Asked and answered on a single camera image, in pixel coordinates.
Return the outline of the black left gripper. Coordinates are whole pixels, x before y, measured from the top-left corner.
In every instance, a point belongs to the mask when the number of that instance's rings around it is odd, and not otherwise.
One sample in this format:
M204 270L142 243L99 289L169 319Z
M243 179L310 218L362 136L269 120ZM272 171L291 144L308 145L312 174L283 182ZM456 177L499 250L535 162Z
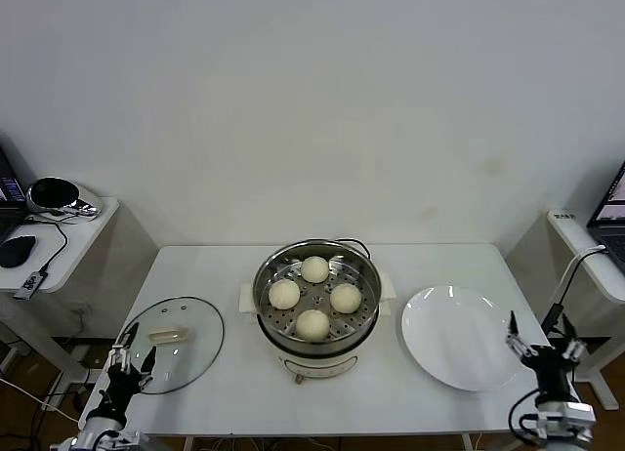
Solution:
M102 400L88 413L87 420L105 418L114 422L126 422L126 411L131 399L153 380L156 346L151 347L140 370L130 365L130 347L139 325L139 322L131 324L113 344L108 355L108 387L100 391Z

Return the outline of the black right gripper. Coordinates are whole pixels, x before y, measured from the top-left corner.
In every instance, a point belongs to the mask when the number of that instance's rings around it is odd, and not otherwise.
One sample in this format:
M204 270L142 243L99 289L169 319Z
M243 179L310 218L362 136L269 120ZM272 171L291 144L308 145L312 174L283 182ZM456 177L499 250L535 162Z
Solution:
M536 402L575 402L567 374L581 359L586 344L566 314L562 313L563 336L568 340L564 351L553 346L529 345L520 336L517 318L513 310L507 328L506 345L519 362L535 374L538 395Z

